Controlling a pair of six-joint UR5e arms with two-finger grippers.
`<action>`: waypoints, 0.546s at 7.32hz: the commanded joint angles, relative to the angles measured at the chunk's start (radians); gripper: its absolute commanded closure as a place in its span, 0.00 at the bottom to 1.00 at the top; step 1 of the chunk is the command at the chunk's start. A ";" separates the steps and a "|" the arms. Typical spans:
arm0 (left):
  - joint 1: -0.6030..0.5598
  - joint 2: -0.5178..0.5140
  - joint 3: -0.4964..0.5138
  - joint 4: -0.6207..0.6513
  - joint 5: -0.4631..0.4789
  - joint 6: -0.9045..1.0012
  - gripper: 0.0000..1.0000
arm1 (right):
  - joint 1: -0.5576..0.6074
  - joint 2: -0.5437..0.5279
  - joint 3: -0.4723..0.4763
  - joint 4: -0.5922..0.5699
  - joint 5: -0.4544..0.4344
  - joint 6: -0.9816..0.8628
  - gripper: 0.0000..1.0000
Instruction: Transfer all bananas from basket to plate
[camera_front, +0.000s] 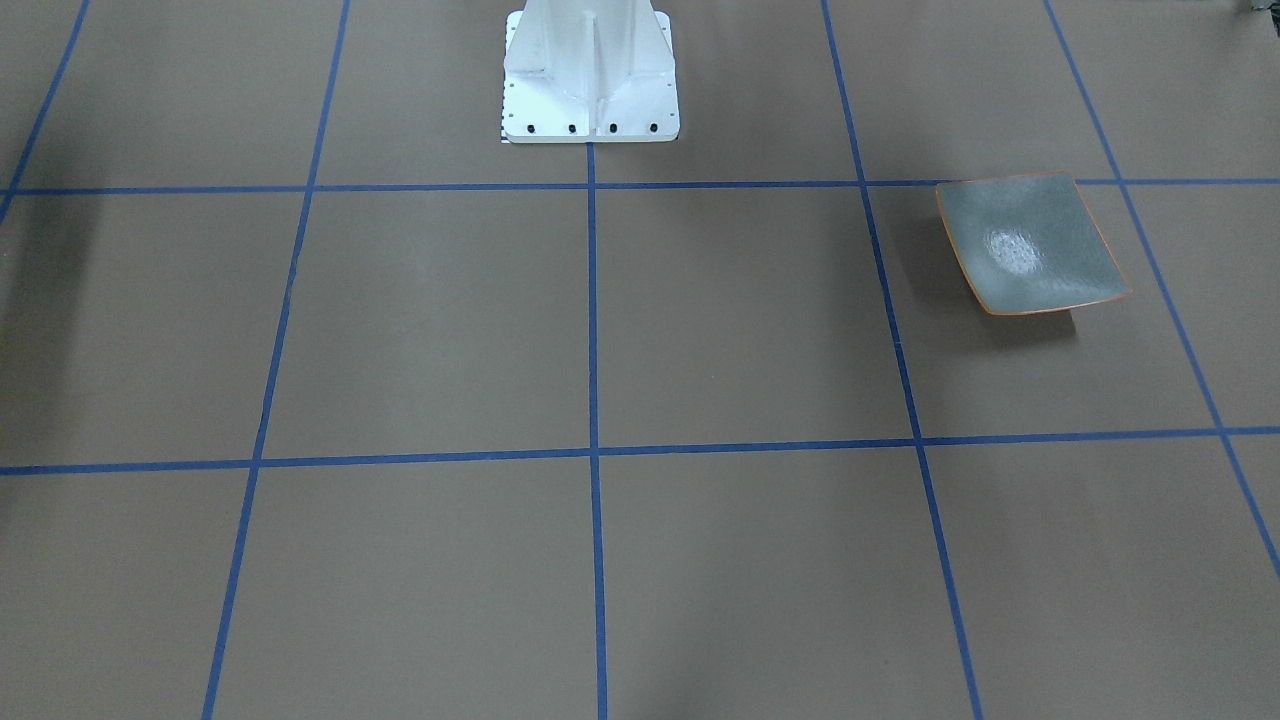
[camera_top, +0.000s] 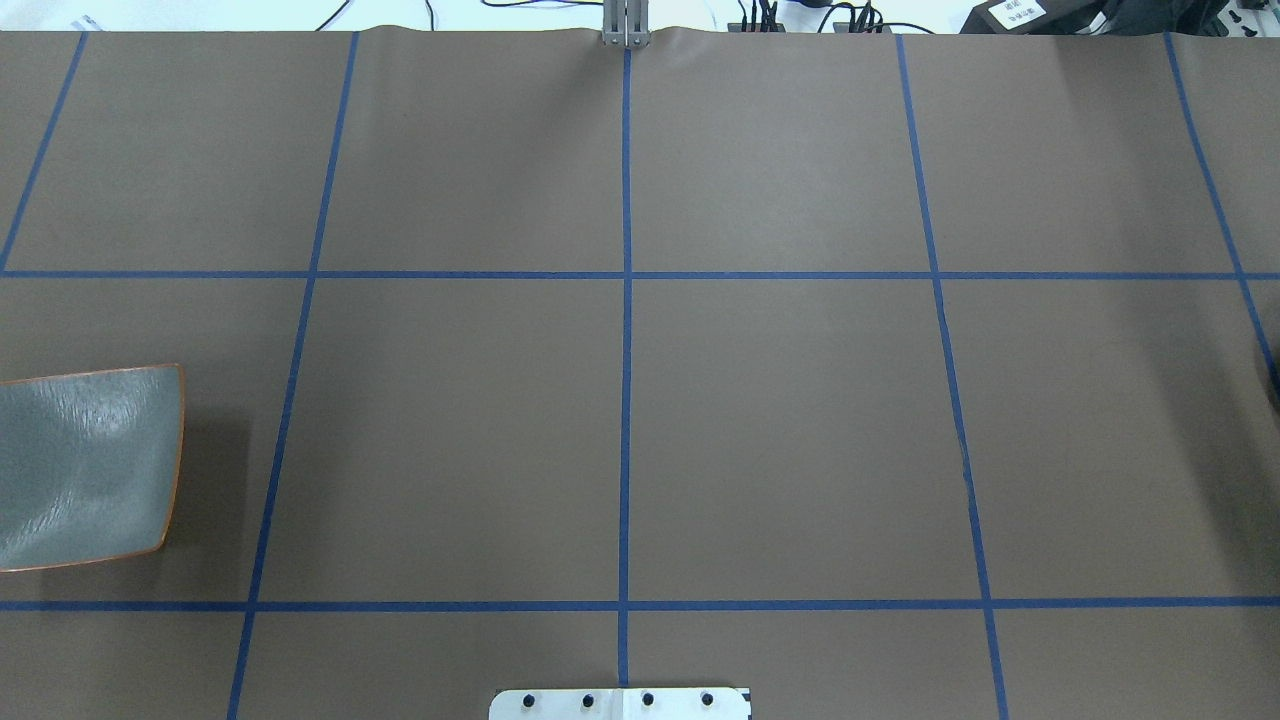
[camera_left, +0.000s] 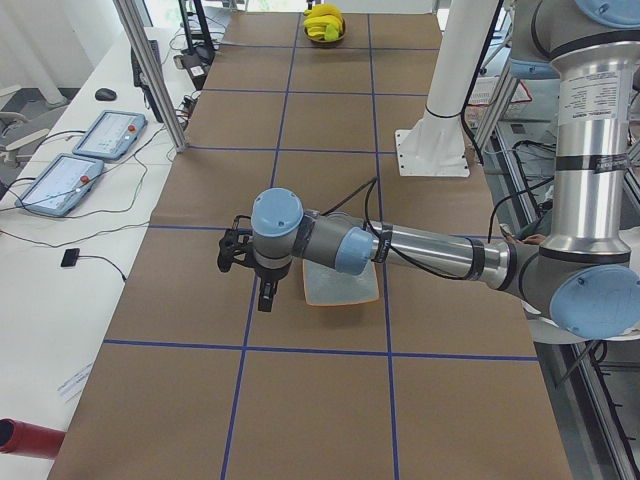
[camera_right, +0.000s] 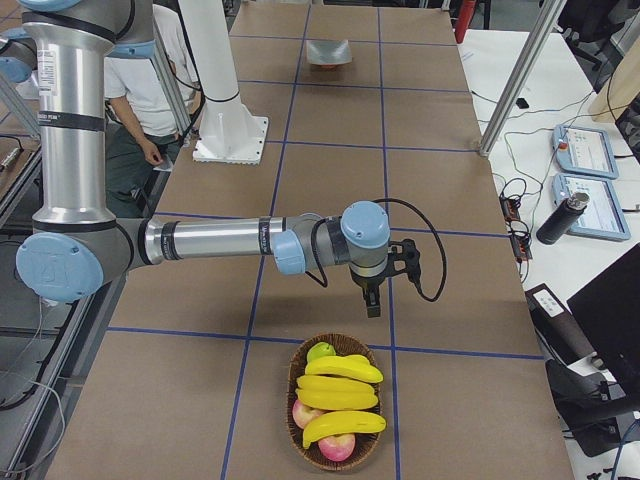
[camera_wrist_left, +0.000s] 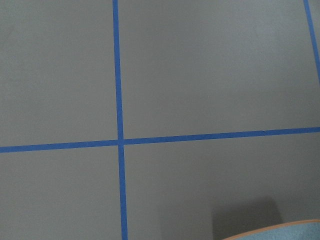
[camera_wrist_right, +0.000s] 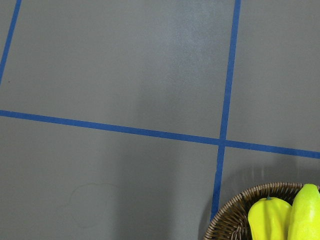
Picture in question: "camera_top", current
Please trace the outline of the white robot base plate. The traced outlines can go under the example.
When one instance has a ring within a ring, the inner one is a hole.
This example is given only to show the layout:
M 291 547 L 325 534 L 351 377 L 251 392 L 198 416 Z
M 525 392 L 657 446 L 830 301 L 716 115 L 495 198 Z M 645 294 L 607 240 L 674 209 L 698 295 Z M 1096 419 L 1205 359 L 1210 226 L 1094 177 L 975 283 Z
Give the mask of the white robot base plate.
M 649 687 L 508 689 L 492 700 L 489 719 L 751 719 L 746 689 Z

